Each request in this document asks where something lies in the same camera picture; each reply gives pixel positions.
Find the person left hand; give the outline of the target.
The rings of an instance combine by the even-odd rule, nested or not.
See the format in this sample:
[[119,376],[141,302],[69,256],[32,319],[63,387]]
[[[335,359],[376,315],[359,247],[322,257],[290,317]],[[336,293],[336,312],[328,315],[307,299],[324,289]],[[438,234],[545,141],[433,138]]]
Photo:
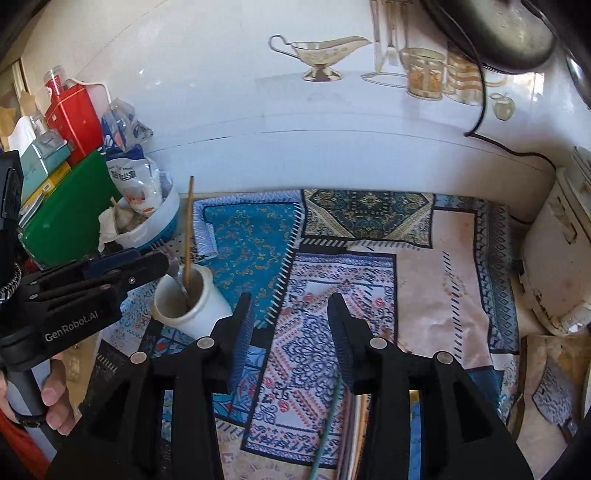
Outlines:
[[[73,407],[69,400],[69,391],[66,386],[66,370],[63,363],[64,354],[59,353],[52,357],[51,372],[42,389],[43,403],[48,407],[46,422],[54,431],[62,436],[68,436],[76,425]],[[8,439],[10,429],[17,431],[17,419],[6,399],[7,381],[4,372],[1,372],[1,436]]]

